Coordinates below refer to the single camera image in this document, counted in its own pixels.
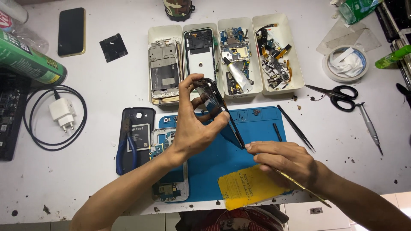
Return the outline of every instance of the silver screwdriver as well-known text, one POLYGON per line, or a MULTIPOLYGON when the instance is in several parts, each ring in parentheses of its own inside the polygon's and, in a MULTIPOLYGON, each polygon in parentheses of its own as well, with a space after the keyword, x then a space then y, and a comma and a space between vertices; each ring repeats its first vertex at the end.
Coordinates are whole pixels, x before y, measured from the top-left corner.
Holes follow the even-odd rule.
POLYGON ((372 125, 372 122, 371 122, 371 120, 369 119, 369 117, 368 117, 368 115, 367 115, 367 112, 365 111, 364 103, 365 103, 365 102, 362 102, 362 103, 359 103, 359 104, 356 104, 356 105, 357 105, 357 106, 360 108, 360 110, 361 110, 361 114, 363 115, 363 118, 364 118, 364 121, 365 121, 365 125, 366 125, 367 128, 368 128, 368 131, 369 131, 369 134, 371 135, 371 138, 374 140, 374 143, 377 145, 378 149, 380 150, 381 155, 384 155, 384 154, 383 154, 383 151, 381 150, 380 141, 378 140, 377 132, 375 131, 374 125, 372 125))

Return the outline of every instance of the hand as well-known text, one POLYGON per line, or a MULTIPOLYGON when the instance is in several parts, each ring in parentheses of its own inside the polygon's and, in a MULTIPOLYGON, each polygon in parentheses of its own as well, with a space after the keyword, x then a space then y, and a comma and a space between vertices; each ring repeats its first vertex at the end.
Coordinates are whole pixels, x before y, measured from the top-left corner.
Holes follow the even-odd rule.
POLYGON ((191 74, 178 85, 180 104, 177 130, 173 144, 168 148, 172 150, 170 161, 175 167, 182 165, 191 156, 204 151, 217 134, 227 126, 230 119, 228 112, 222 112, 205 126, 202 123, 211 119, 210 114, 200 117, 194 114, 194 110, 204 102, 200 97, 190 102, 190 93, 194 90, 193 81, 198 81, 203 77, 203 74, 191 74))
POLYGON ((323 163, 314 160, 304 147, 291 142, 256 141, 246 144, 247 151, 254 156, 254 161, 262 164, 260 169, 266 172, 274 182, 284 188, 299 187, 273 170, 278 169, 304 185, 306 188, 321 193, 326 182, 333 174, 323 163))

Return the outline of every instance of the blue-handled pliers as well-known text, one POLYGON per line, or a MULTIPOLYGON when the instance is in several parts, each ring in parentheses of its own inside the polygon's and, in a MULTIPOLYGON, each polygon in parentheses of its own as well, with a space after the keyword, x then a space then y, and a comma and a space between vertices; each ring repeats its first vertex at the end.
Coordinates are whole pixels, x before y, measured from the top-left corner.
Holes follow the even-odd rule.
POLYGON ((136 145, 130 135, 130 119, 127 117, 122 124, 121 139, 118 144, 117 156, 115 160, 115 172, 122 176, 124 174, 123 168, 123 149, 127 146, 127 141, 130 144, 133 153, 133 169, 137 168, 137 149, 136 145))

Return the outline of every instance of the black charging cable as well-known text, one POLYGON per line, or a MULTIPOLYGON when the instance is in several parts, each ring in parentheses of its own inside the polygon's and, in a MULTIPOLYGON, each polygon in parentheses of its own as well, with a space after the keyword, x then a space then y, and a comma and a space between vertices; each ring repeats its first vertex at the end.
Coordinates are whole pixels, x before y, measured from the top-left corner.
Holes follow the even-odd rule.
POLYGON ((26 102, 26 105, 24 107, 23 122, 24 122, 24 126, 27 129, 27 132, 30 134, 30 136, 33 139, 34 143, 36 143, 39 147, 41 147, 42 149, 47 150, 47 151, 60 151, 64 148, 66 148, 67 146, 69 146, 70 144, 72 144, 77 139, 77 137, 81 134, 81 131, 83 130, 86 121, 87 121, 87 107, 86 107, 83 96, 81 96, 81 94, 79 92, 77 92, 76 90, 74 90, 73 88, 65 86, 65 85, 56 85, 56 86, 53 86, 52 89, 50 89, 50 86, 38 88, 37 90, 35 90, 27 98, 27 102, 26 102), (31 100, 31 98, 41 90, 46 90, 46 91, 37 99, 36 103, 34 104, 33 108, 31 109, 30 118, 29 118, 29 121, 28 121, 29 123, 27 125, 26 116, 25 116, 27 105, 28 105, 29 101, 31 100), (80 123, 78 129, 68 139, 66 139, 65 141, 60 142, 60 143, 46 143, 44 141, 39 140, 37 137, 35 137, 33 132, 32 132, 32 119, 33 119, 34 110, 35 110, 37 104, 40 102, 40 100, 49 92, 54 92, 54 97, 55 97, 56 100, 58 100, 60 98, 59 93, 69 92, 69 93, 77 96, 80 99, 81 104, 83 105, 83 109, 84 109, 84 116, 83 116, 83 119, 81 120, 81 123, 80 123), (47 145, 47 146, 60 146, 60 145, 64 145, 64 144, 66 144, 66 145, 64 145, 60 148, 51 149, 51 148, 46 148, 42 144, 47 145))

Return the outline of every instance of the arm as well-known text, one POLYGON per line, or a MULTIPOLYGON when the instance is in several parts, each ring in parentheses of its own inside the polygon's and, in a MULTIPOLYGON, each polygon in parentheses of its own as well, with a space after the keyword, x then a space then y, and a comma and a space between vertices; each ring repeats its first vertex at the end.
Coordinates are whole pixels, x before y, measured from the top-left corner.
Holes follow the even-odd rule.
POLYGON ((115 220, 143 192, 170 170, 211 144, 228 124, 230 115, 227 112, 220 113, 209 125, 204 126, 201 122, 210 120, 210 116, 197 117, 194 114, 194 109, 203 102, 200 97, 190 102, 190 93, 194 90, 192 83, 202 77, 202 74, 191 74, 179 84, 180 104, 173 144, 158 157, 122 175, 90 197, 74 215, 71 231, 110 230, 115 220))
POLYGON ((361 226, 373 230, 411 230, 411 219, 375 192, 333 173, 306 149, 290 142, 257 141, 246 145, 260 169, 285 188, 296 186, 273 168, 335 204, 361 226))

